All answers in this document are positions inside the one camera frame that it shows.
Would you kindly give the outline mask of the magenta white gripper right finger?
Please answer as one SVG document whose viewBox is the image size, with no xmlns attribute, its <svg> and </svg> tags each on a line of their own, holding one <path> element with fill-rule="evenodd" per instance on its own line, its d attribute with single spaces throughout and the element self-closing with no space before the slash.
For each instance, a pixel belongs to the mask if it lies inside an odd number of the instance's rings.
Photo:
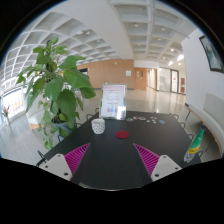
<svg viewBox="0 0 224 224">
<path fill-rule="evenodd" d="M 134 143 L 139 156 L 152 181 L 157 181 L 181 170 L 181 167 L 168 155 L 157 155 L 149 149 Z"/>
</svg>

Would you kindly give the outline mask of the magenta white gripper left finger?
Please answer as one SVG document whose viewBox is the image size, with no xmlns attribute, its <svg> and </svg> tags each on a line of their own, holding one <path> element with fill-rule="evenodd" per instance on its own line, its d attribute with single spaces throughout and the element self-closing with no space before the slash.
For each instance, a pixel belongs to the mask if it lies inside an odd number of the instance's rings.
<svg viewBox="0 0 224 224">
<path fill-rule="evenodd" d="M 89 146 L 89 143 L 84 144 L 65 155 L 58 153 L 40 168 L 70 181 Z"/>
</svg>

